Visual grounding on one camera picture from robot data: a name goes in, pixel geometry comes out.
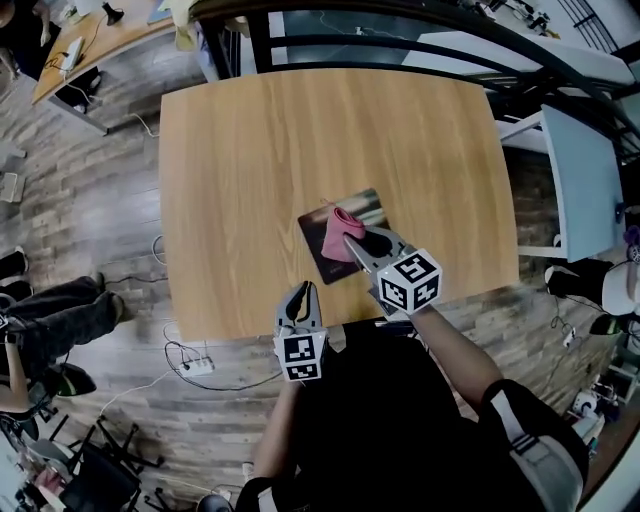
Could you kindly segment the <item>person's left forearm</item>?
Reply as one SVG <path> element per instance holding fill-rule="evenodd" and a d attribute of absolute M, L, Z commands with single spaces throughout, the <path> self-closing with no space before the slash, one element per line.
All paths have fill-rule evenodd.
<path fill-rule="evenodd" d="M 285 382 L 255 450 L 255 477 L 277 478 L 291 468 L 295 410 L 302 385 Z"/>

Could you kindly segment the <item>person's right forearm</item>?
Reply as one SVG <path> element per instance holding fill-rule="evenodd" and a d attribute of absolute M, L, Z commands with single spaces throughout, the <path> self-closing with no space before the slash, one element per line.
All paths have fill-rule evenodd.
<path fill-rule="evenodd" d="M 410 320 L 451 385 L 479 412 L 487 389 L 503 379 L 494 360 L 431 306 L 415 312 Z"/>

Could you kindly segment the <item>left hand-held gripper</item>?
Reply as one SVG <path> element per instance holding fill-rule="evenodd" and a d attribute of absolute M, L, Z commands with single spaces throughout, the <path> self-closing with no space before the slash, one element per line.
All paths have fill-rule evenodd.
<path fill-rule="evenodd" d="M 305 294 L 307 313 L 304 326 L 307 328 L 284 328 L 282 333 L 274 338 L 274 351 L 283 376 L 288 382 L 306 382 L 322 377 L 328 331 L 310 330 L 320 327 L 320 304 L 313 282 L 308 282 L 307 293 L 306 282 L 303 281 L 285 294 L 276 308 L 275 326 L 295 325 Z"/>

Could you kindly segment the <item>wooden desk with white frame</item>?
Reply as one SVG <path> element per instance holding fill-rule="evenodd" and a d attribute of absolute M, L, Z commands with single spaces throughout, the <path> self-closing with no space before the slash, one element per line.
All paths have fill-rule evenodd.
<path fill-rule="evenodd" d="M 56 93 L 106 61 L 175 31 L 169 16 L 155 22 L 149 20 L 158 10 L 158 0 L 107 2 L 115 10 L 123 12 L 123 18 L 108 25 L 107 13 L 98 7 L 80 21 L 64 25 L 45 59 L 45 67 L 32 96 L 34 106 L 44 104 L 55 107 L 82 123 L 86 130 L 101 136 L 109 133 L 107 127 L 67 105 Z"/>

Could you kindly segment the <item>person's black clothing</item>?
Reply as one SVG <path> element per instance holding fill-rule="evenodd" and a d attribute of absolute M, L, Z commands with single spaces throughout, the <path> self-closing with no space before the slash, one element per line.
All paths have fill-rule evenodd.
<path fill-rule="evenodd" d="M 318 380 L 288 385 L 284 464 L 257 465 L 237 512 L 574 512 L 584 442 L 521 384 L 492 380 L 464 417 L 426 347 L 345 329 Z"/>

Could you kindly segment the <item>dark printed mouse pad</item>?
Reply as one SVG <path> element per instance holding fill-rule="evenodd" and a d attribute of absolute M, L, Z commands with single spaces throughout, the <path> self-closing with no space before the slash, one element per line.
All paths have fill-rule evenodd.
<path fill-rule="evenodd" d="M 359 218 L 365 229 L 369 226 L 389 228 L 389 222 L 377 191 L 373 188 L 363 190 L 338 201 L 323 201 L 323 206 L 298 218 L 298 224 L 307 246 L 316 264 L 317 270 L 326 285 L 331 285 L 359 271 L 353 263 L 341 263 L 324 258 L 321 249 L 326 232 L 327 217 L 335 204 Z"/>

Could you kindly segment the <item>black office chair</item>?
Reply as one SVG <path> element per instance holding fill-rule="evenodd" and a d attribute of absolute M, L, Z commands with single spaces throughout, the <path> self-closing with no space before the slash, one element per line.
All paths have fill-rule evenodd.
<path fill-rule="evenodd" d="M 29 451 L 60 477 L 53 489 L 38 483 L 37 490 L 54 512 L 138 512 L 141 473 L 161 468 L 165 459 L 149 460 L 133 452 L 139 426 L 131 425 L 123 442 L 108 431 L 107 418 L 99 416 L 82 439 L 69 446 L 56 436 L 32 443 Z"/>

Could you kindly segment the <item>light blue table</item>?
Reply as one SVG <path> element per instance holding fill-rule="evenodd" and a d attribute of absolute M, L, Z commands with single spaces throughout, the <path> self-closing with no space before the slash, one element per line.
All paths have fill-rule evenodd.
<path fill-rule="evenodd" d="M 514 123 L 497 123 L 505 147 L 549 157 L 558 209 L 559 245 L 518 247 L 529 257 L 569 262 L 623 243 L 625 223 L 616 219 L 623 195 L 612 142 L 551 106 Z"/>

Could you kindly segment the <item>wooden table with white legs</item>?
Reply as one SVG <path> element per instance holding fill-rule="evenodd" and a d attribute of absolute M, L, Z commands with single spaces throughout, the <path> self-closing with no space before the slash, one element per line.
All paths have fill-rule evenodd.
<path fill-rule="evenodd" d="M 482 87 L 408 72 L 247 75 L 167 94 L 160 205 L 186 341 L 268 334 L 318 272 L 298 225 L 374 189 L 393 230 L 443 270 L 442 301 L 519 279 L 514 204 Z"/>

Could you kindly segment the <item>pink cloth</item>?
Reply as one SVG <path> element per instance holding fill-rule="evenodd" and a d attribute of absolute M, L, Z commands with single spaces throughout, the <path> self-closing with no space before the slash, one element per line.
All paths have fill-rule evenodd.
<path fill-rule="evenodd" d="M 365 233 L 365 224 L 359 218 L 331 204 L 321 255 L 332 261 L 353 263 L 354 258 L 345 243 L 345 236 L 350 235 L 357 240 L 362 240 Z"/>

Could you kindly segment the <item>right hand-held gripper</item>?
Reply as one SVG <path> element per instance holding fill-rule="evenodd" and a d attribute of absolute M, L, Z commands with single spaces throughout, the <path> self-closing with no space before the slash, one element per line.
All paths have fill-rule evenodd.
<path fill-rule="evenodd" d="M 366 228 L 364 238 L 343 235 L 347 252 L 365 273 L 372 273 L 372 294 L 386 316 L 411 316 L 441 296 L 442 268 L 425 249 L 413 249 L 378 269 L 369 249 L 403 249 L 405 241 L 394 231 Z"/>

